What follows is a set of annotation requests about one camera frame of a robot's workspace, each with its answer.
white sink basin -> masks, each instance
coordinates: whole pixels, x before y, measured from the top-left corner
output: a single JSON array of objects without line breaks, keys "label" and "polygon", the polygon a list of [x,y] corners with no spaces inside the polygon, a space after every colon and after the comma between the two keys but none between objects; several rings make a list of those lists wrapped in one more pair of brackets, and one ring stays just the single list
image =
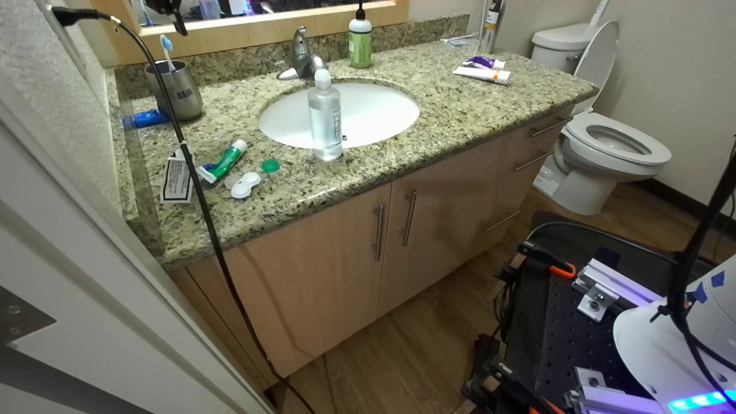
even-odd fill
[{"label": "white sink basin", "polygon": [[[362,147],[407,131],[416,118],[416,101],[393,87],[374,82],[334,82],[343,104],[343,147]],[[263,135],[289,147],[313,147],[308,125],[308,90],[285,94],[258,120]]]}]

toilet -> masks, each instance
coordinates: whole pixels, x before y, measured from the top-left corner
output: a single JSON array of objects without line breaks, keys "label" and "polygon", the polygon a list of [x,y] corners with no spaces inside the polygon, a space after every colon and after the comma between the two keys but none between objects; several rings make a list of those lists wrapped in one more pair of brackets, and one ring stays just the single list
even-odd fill
[{"label": "toilet", "polygon": [[[542,29],[531,41],[531,60],[560,71],[575,66],[572,73],[596,82],[600,94],[614,70],[619,24]],[[619,181],[649,179],[672,159],[660,141],[592,113],[597,94],[572,109],[572,120],[532,179],[555,205],[581,216],[596,216]]]}]

green bottle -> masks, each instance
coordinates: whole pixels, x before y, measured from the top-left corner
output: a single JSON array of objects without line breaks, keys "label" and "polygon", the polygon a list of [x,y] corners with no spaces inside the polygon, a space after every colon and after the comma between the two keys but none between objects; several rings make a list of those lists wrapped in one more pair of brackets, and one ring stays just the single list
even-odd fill
[{"label": "green bottle", "polygon": [[362,0],[359,0],[359,12],[348,21],[348,64],[370,66],[370,21],[366,19]]}]

granite countertop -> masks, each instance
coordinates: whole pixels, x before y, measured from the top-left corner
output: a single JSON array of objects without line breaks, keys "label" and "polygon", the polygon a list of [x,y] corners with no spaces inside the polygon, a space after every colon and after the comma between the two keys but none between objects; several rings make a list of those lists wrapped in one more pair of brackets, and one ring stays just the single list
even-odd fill
[{"label": "granite countertop", "polygon": [[[585,81],[519,56],[500,56],[513,71],[509,86],[452,75],[452,66],[463,56],[434,41],[374,53],[370,70],[352,70],[344,60],[329,62],[335,82],[355,78],[385,82],[405,90],[420,109],[409,131],[347,150],[334,164],[316,162],[308,150],[277,144],[258,131],[260,113],[279,94],[305,87],[304,81],[276,81],[276,73],[266,73],[199,87],[205,118],[184,125],[197,164],[215,162],[237,139],[244,139],[248,150],[232,175],[260,170],[263,159],[279,162],[279,170],[263,178],[248,200],[232,200],[223,181],[206,188],[223,246],[309,216],[596,93]],[[152,105],[152,96],[121,104],[124,113]],[[174,147],[173,128],[129,131],[124,144],[115,147],[121,157],[121,196],[129,198],[124,216],[158,263],[174,269],[209,258],[212,249],[196,202],[158,200],[166,157]]]}]

cup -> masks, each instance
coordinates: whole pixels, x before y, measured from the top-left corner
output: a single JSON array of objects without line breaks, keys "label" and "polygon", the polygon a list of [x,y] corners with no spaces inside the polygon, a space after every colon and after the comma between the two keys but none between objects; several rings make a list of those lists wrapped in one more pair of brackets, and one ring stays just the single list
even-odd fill
[{"label": "cup", "polygon": [[155,66],[145,70],[145,78],[152,93],[155,94],[158,111],[168,113],[166,111],[168,105],[154,71],[161,71],[163,86],[173,99],[176,118],[181,121],[197,120],[201,116],[201,94],[192,82],[192,78],[189,75],[184,62],[173,62],[173,64],[174,64],[174,71],[168,70],[166,60],[158,60]]},{"label": "cup", "polygon": [[220,2],[217,0],[199,0],[201,21],[220,19]]}]

